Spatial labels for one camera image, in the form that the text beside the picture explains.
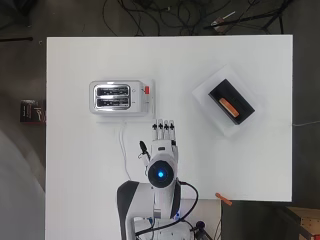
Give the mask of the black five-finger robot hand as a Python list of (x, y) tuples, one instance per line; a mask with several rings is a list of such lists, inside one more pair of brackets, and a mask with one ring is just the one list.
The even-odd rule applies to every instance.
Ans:
[(178, 167), (178, 147), (176, 143), (175, 125), (173, 120), (157, 119), (151, 126), (152, 141), (150, 147), (143, 142), (139, 142), (141, 153), (138, 158), (143, 162), (145, 172), (158, 161), (168, 163), (177, 173)]

